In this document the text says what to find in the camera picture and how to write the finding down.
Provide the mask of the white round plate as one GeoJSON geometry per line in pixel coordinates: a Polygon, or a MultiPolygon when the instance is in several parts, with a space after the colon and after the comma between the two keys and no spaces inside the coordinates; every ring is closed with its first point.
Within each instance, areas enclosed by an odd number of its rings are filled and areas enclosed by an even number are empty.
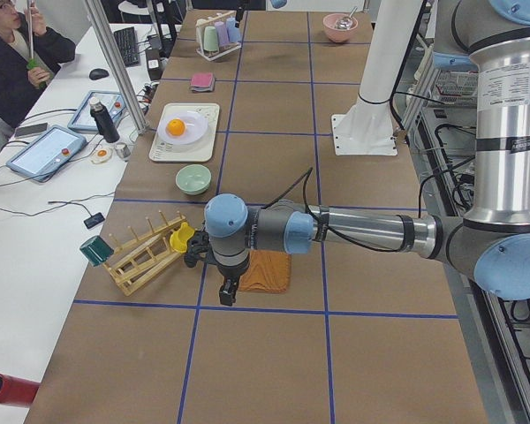
{"type": "Polygon", "coordinates": [[[202,114],[195,111],[180,111],[170,113],[161,119],[157,127],[157,135],[166,143],[173,145],[189,145],[198,141],[208,129],[208,120],[202,114]],[[181,118],[186,124],[186,131],[183,136],[170,136],[165,127],[173,118],[181,118]]]}

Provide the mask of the orange fruit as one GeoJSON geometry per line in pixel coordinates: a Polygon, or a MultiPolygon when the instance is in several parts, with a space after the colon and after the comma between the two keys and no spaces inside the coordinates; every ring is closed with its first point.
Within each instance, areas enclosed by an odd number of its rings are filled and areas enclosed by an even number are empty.
{"type": "Polygon", "coordinates": [[[165,130],[172,137],[180,137],[186,132],[186,123],[181,118],[173,118],[168,122],[165,130]]]}

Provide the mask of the cream bear serving tray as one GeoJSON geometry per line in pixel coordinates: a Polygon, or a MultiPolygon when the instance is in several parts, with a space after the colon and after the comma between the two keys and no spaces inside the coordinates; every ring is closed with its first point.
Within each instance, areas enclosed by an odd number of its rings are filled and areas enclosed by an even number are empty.
{"type": "Polygon", "coordinates": [[[213,155],[220,106],[217,103],[172,102],[163,108],[159,120],[173,112],[195,111],[208,120],[208,129],[196,142],[189,145],[173,145],[160,139],[155,133],[149,158],[156,163],[204,163],[213,155]]]}

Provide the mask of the blue tumbler cup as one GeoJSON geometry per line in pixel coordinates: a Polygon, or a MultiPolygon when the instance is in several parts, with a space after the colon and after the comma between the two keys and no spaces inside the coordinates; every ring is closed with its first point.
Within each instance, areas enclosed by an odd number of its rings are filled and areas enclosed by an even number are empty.
{"type": "Polygon", "coordinates": [[[229,43],[238,43],[241,40],[240,28],[233,17],[226,20],[226,30],[229,43]]]}

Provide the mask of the purple tumbler cup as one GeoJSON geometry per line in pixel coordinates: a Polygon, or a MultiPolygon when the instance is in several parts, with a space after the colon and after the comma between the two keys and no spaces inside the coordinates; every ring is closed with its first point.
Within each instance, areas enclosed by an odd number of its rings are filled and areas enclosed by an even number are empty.
{"type": "Polygon", "coordinates": [[[230,39],[228,35],[227,25],[224,21],[216,21],[214,23],[216,29],[216,34],[218,38],[218,45],[220,48],[223,48],[230,44],[230,39]]]}

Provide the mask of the wooden cutting board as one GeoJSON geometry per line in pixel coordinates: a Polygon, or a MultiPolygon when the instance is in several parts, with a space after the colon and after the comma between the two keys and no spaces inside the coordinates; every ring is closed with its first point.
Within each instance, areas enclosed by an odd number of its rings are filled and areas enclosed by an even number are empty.
{"type": "Polygon", "coordinates": [[[252,250],[247,272],[240,278],[243,292],[285,293],[290,285],[292,258],[289,254],[252,250]]]}

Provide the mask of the green tumbler cup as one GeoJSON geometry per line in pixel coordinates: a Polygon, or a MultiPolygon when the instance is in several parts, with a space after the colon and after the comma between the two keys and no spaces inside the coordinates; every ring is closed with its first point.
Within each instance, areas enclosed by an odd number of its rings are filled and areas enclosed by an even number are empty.
{"type": "Polygon", "coordinates": [[[203,50],[209,55],[214,55],[219,51],[216,29],[212,25],[204,27],[203,50]]]}

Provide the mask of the yellow mug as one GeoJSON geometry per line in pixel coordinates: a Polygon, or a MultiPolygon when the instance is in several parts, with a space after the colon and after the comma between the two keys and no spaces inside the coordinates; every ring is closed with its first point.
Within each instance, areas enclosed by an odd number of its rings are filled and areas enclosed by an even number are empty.
{"type": "Polygon", "coordinates": [[[170,247],[181,254],[187,252],[188,242],[194,236],[196,230],[188,223],[183,222],[170,235],[170,247]]]}

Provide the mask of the wooden dish rack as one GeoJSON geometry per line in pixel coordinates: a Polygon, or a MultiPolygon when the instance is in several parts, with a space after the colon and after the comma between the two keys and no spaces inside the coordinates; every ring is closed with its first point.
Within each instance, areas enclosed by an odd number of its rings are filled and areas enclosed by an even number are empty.
{"type": "Polygon", "coordinates": [[[188,222],[186,216],[178,212],[177,217],[168,219],[162,211],[159,214],[163,222],[157,226],[146,218],[149,231],[145,233],[138,234],[129,226],[132,238],[125,243],[120,243],[110,234],[114,254],[102,267],[125,296],[132,295],[154,280],[184,255],[170,247],[170,235],[180,224],[188,222]]]}

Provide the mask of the pink bowl with ice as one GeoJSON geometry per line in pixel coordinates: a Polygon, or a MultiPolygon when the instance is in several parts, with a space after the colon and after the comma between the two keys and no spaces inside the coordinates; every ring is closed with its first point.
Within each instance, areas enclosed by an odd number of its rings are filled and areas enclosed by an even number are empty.
{"type": "Polygon", "coordinates": [[[345,13],[331,13],[323,17],[323,32],[332,42],[348,42],[359,30],[359,22],[355,17],[349,19],[350,25],[342,27],[338,25],[341,19],[348,18],[345,13]]]}

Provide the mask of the light green bowl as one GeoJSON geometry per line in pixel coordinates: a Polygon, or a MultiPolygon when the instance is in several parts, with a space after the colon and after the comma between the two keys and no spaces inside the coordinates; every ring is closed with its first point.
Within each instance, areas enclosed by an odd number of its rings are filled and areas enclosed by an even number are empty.
{"type": "Polygon", "coordinates": [[[187,195],[205,193],[212,179],[211,171],[202,164],[189,164],[180,169],[175,177],[178,189],[187,195]]]}

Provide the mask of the metal scoop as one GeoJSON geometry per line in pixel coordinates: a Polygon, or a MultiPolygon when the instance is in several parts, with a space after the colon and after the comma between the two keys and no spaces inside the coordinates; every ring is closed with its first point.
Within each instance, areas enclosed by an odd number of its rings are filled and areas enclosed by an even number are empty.
{"type": "Polygon", "coordinates": [[[350,30],[354,26],[353,15],[357,10],[358,7],[354,6],[349,13],[345,14],[335,23],[334,28],[343,31],[350,30]]]}

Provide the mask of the black keyboard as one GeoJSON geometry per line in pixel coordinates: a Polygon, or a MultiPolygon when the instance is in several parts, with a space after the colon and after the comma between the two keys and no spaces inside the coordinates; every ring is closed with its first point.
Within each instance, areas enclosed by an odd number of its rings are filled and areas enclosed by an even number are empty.
{"type": "Polygon", "coordinates": [[[119,54],[126,67],[140,64],[139,45],[136,38],[135,28],[132,26],[113,32],[119,54]]]}

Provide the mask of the dark green mug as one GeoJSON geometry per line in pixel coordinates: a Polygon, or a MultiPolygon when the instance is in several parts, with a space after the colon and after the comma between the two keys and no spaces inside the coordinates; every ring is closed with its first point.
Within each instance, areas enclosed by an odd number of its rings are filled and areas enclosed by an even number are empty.
{"type": "Polygon", "coordinates": [[[114,254],[113,248],[98,235],[82,243],[79,250],[93,267],[104,264],[114,254]]]}

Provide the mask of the small black device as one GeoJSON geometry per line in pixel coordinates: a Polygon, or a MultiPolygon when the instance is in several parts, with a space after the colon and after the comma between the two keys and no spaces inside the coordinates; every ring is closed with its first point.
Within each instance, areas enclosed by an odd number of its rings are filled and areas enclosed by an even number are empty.
{"type": "Polygon", "coordinates": [[[96,213],[94,215],[91,215],[90,217],[86,218],[83,223],[85,224],[87,229],[92,229],[96,225],[103,223],[105,221],[105,217],[102,213],[96,213]]]}

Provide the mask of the black computer mouse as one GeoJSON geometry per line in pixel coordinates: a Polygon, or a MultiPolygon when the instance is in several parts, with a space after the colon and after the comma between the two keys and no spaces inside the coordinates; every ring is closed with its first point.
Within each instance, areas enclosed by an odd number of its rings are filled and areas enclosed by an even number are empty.
{"type": "Polygon", "coordinates": [[[101,80],[110,76],[110,73],[103,68],[94,68],[88,74],[91,80],[101,80]]]}

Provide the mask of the small metal tin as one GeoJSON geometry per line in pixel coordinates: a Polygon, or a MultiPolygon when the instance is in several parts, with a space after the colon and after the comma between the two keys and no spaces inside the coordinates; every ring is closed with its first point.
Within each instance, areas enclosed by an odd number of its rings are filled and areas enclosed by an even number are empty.
{"type": "Polygon", "coordinates": [[[130,148],[128,147],[128,145],[124,142],[118,142],[114,145],[114,150],[117,154],[117,156],[124,160],[124,161],[127,161],[129,159],[129,156],[131,155],[131,150],[130,148]]]}

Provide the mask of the egg shaped coaster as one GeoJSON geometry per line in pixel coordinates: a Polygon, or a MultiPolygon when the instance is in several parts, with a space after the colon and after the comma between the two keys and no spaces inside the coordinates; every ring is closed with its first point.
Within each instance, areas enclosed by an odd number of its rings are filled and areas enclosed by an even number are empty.
{"type": "Polygon", "coordinates": [[[111,159],[113,155],[112,148],[97,148],[92,155],[90,156],[90,161],[92,164],[101,164],[106,163],[111,159]]]}

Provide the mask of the black water bottle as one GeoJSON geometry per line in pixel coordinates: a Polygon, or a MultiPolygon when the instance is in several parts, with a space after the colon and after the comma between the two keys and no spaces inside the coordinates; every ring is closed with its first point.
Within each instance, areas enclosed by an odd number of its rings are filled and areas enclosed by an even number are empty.
{"type": "Polygon", "coordinates": [[[90,115],[95,121],[98,133],[108,142],[115,143],[120,135],[106,106],[95,96],[89,99],[90,115]]]}

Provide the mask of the teach pendant far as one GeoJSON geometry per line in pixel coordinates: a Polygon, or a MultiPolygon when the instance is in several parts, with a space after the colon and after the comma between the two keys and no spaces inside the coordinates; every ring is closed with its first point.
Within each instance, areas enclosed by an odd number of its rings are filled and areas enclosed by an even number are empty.
{"type": "Polygon", "coordinates": [[[67,127],[77,133],[95,133],[98,126],[92,112],[97,111],[110,117],[114,126],[118,126],[126,111],[123,96],[115,91],[89,91],[74,112],[67,127]]]}

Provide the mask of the teach pendant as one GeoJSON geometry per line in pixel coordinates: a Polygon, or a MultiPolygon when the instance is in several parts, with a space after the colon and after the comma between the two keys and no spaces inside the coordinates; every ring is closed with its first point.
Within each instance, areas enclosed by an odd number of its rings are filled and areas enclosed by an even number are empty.
{"type": "Polygon", "coordinates": [[[77,133],[95,133],[98,126],[92,112],[97,111],[110,117],[114,126],[118,126],[126,111],[123,96],[115,91],[89,91],[74,112],[67,127],[77,133]]]}
{"type": "Polygon", "coordinates": [[[87,138],[59,125],[46,132],[14,155],[6,166],[33,181],[44,182],[68,163],[87,144],[87,138]]]}

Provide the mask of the teach pendant near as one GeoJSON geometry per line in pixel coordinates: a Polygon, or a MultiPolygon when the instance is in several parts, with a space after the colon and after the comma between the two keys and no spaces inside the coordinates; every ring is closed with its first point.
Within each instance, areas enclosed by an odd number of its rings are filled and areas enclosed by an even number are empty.
{"type": "Polygon", "coordinates": [[[87,138],[59,125],[46,132],[14,155],[6,166],[33,181],[44,182],[68,163],[87,144],[87,138]]]}

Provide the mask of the seated person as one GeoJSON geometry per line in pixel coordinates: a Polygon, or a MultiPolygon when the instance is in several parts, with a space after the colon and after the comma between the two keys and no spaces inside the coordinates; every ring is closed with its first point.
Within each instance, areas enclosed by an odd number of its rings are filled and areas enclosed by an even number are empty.
{"type": "Polygon", "coordinates": [[[35,3],[24,11],[0,1],[0,118],[12,129],[26,117],[75,43],[46,24],[35,3]]]}

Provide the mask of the smartphone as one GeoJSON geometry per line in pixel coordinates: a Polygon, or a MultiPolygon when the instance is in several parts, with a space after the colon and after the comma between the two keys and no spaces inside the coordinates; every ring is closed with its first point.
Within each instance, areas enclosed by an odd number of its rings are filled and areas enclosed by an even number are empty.
{"type": "Polygon", "coordinates": [[[39,123],[33,125],[24,125],[15,129],[14,137],[17,139],[24,139],[34,137],[46,132],[49,129],[48,123],[39,123]]]}

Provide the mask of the red cylinder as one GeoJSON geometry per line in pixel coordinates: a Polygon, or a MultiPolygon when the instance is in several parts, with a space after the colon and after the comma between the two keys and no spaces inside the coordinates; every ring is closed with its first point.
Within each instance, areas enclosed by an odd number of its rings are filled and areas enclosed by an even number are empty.
{"type": "Polygon", "coordinates": [[[30,407],[40,385],[39,382],[0,374],[0,405],[30,407]]]}

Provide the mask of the aluminium frame post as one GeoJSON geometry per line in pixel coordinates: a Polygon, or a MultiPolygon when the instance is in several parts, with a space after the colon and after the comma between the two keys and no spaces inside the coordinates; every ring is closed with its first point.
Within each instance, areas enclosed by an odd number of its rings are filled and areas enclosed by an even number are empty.
{"type": "Polygon", "coordinates": [[[102,53],[117,82],[120,94],[125,100],[125,105],[132,118],[136,132],[142,135],[148,130],[149,125],[138,103],[133,84],[129,78],[124,61],[117,48],[110,23],[102,7],[102,2],[100,0],[83,0],[83,4],[88,20],[95,31],[102,53]]]}

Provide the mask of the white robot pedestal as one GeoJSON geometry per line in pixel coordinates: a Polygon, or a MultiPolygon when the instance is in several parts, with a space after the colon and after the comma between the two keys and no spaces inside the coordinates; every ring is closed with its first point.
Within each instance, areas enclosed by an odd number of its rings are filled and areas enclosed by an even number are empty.
{"type": "Polygon", "coordinates": [[[332,117],[336,155],[396,155],[391,97],[424,2],[384,0],[356,103],[332,117]]]}

